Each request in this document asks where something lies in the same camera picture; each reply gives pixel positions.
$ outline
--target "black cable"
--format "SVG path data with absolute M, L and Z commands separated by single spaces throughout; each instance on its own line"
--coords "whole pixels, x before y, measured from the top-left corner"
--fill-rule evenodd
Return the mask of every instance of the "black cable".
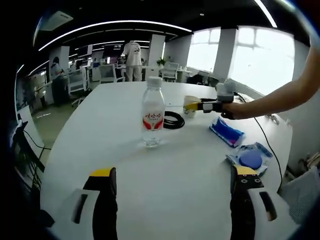
M 26 190 L 28 191 L 28 193 L 30 193 L 31 192 L 31 187 L 25 182 L 25 180 L 21 177 L 21 175 L 18 174 L 18 178 L 23 183 L 23 185 L 26 187 Z
M 35 174 L 32 172 L 32 169 L 30 167 L 30 164 L 28 164 L 28 167 L 29 167 L 29 170 L 33 176 L 33 178 L 31 178 L 28 174 L 26 175 L 31 181 L 32 181 L 32 184 L 35 185 L 38 189 L 40 189 L 40 184 L 39 182 L 37 181 L 37 178 L 35 177 Z
M 47 147 L 42 147 L 42 146 L 38 146 L 35 141 L 32 139 L 32 137 L 30 136 L 30 134 L 26 131 L 26 130 L 23 130 L 28 136 L 29 138 L 31 139 L 31 141 L 34 143 L 34 145 L 36 145 L 38 148 L 41 148 L 41 149 L 47 149 L 47 150 L 52 150 L 51 148 L 47 148 Z
M 239 97 L 246 103 L 246 100 L 245 100 L 239 93 L 236 93 L 236 95 L 239 96 Z M 275 159 L 276 159 L 276 162 L 278 163 L 279 172 L 280 172 L 280 178 L 281 178 L 280 186 L 279 186 L 278 191 L 277 191 L 277 192 L 279 192 L 279 190 L 280 190 L 280 188 L 281 188 L 281 185 L 282 185 L 282 182 L 283 182 L 282 171 L 281 171 L 279 159 L 278 159 L 275 151 L 273 150 L 273 148 L 270 146 L 270 143 L 269 143 L 269 141 L 268 141 L 268 138 L 267 138 L 267 135 L 266 135 L 264 129 L 262 128 L 262 126 L 260 125 L 260 123 L 258 122 L 258 120 L 257 120 L 255 117 L 254 117 L 254 120 L 255 120 L 256 123 L 259 125 L 259 127 L 260 127 L 260 129 L 261 129 L 261 131 L 262 131 L 262 133 L 263 133 L 263 135 L 264 135 L 264 138 L 265 138 L 265 140 L 266 140 L 266 143 L 268 144 L 269 148 L 271 149 L 271 151 L 272 151 L 272 153 L 273 153 L 273 155 L 274 155 L 274 157 L 275 157 Z
M 176 120 L 169 120 L 166 119 L 167 117 L 175 118 Z M 180 114 L 173 112 L 173 111 L 165 111 L 164 112 L 164 121 L 163 121 L 163 127 L 165 129 L 180 129 L 185 125 L 185 120 L 183 119 Z
M 36 178 L 39 183 L 41 183 L 40 177 L 37 173 L 37 168 L 38 168 L 37 165 L 34 162 L 29 162 L 29 164 L 31 165 L 34 172 L 33 177 Z

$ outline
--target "hand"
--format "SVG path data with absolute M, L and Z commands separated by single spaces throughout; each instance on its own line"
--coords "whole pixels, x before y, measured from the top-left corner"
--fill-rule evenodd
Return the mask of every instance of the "hand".
M 234 119 L 246 119 L 246 114 L 243 110 L 243 104 L 241 103 L 236 103 L 236 102 L 232 102 L 232 103 L 225 103 L 222 106 L 223 110 L 227 110 L 228 112 L 232 113 L 232 116 Z M 224 118 L 228 118 L 228 115 L 225 114 L 221 114 L 222 117 Z

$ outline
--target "ceiling light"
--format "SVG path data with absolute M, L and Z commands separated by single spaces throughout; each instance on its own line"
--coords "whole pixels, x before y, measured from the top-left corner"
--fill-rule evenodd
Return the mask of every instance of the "ceiling light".
M 18 72 L 20 72 L 20 70 L 24 67 L 24 64 L 22 64 L 21 67 L 19 67 L 18 71 L 16 71 L 16 73 L 18 74 Z
M 150 43 L 150 41 L 139 41 L 139 40 L 133 40 L 133 41 L 137 43 Z
M 124 43 L 124 42 L 125 41 L 107 41 L 107 42 L 95 43 L 95 44 L 93 44 L 93 46 L 100 45 L 100 44 L 114 44 L 114 43 Z
M 173 33 L 170 33 L 170 32 L 165 32 L 165 34 L 173 35 L 173 36 L 178 36 L 177 34 L 173 34 Z
M 87 34 L 83 34 L 81 36 L 77 36 L 76 39 L 78 39 L 79 37 L 85 37 L 85 36 L 88 36 L 88 35 L 92 35 L 92 34 L 99 34 L 99 33 L 103 33 L 105 31 L 94 31 L 94 32 L 90 32 L 90 33 L 87 33 Z
M 112 32 L 112 31 L 131 31 L 134 30 L 133 28 L 119 28 L 119 29 L 108 29 L 104 30 L 103 32 Z
M 166 49 L 166 42 L 163 43 L 162 54 L 161 54 L 162 59 L 164 59 L 165 49 Z
M 104 50 L 105 48 L 98 48 L 98 49 L 93 49 L 92 51 L 98 51 L 98 50 Z
M 275 20 L 272 18 L 270 12 L 267 10 L 266 6 L 262 3 L 261 0 L 254 0 L 255 3 L 260 7 L 264 15 L 268 18 L 269 22 L 271 23 L 272 27 L 277 28 L 277 24 Z
M 171 41 L 171 40 L 173 40 L 173 39 L 175 39 L 177 36 L 173 36 L 172 38 L 170 38 L 169 39 L 169 41 Z
M 171 25 L 171 24 L 167 24 L 167 23 L 162 23 L 162 22 L 156 22 L 156 21 L 144 21 L 144 20 L 118 20 L 118 21 L 105 21 L 105 22 L 99 22 L 99 23 L 95 23 L 95 24 L 91 24 L 91 25 L 87 25 L 87 26 L 83 26 L 77 29 L 74 29 L 72 31 L 69 31 L 65 34 L 62 34 L 61 36 L 56 37 L 55 39 L 51 40 L 50 42 L 48 42 L 47 44 L 45 44 L 44 46 L 42 46 L 41 48 L 39 48 L 38 51 L 41 51 L 42 49 L 44 49 L 45 47 L 49 46 L 50 44 L 52 44 L 53 42 L 57 41 L 58 39 L 61 39 L 69 34 L 75 33 L 77 31 L 83 30 L 83 29 L 87 29 L 87 28 L 91 28 L 91 27 L 95 27 L 95 26 L 100 26 L 100 25 L 106 25 L 106 24 L 119 24 L 119 23 L 141 23 L 141 24 L 154 24 L 154 25 L 162 25 L 162 26 L 166 26 L 166 27 L 171 27 L 171 28 L 175 28 L 175 29 L 180 29 L 186 32 L 192 32 L 192 30 L 187 29 L 187 28 L 183 28 L 180 26 L 175 26 L 175 25 Z
M 43 65 L 47 64 L 48 62 L 49 62 L 49 60 L 46 61 L 46 62 L 44 62 L 44 63 L 42 63 L 40 66 L 37 66 L 35 69 L 33 69 L 33 70 L 29 73 L 29 75 L 31 75 L 35 70 L 37 70 L 38 68 L 40 68 L 40 67 L 42 67 Z

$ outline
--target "plastic bottle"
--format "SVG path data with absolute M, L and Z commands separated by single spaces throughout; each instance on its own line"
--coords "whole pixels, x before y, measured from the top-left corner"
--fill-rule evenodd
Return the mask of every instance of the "plastic bottle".
M 159 145 L 165 116 L 165 100 L 161 92 L 162 78 L 150 76 L 142 99 L 142 139 L 147 147 Z

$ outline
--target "blue package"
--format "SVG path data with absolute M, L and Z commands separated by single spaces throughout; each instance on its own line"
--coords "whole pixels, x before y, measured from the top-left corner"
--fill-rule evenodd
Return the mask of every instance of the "blue package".
M 258 175 L 267 170 L 272 157 L 273 154 L 259 142 L 242 145 L 235 149 L 233 154 L 226 155 L 231 164 L 252 168 Z
M 239 163 L 242 166 L 257 170 L 262 165 L 261 152 L 259 150 L 251 150 L 244 152 L 239 157 Z
M 209 129 L 232 148 L 239 146 L 245 136 L 244 132 L 228 126 L 220 117 L 213 121 Z

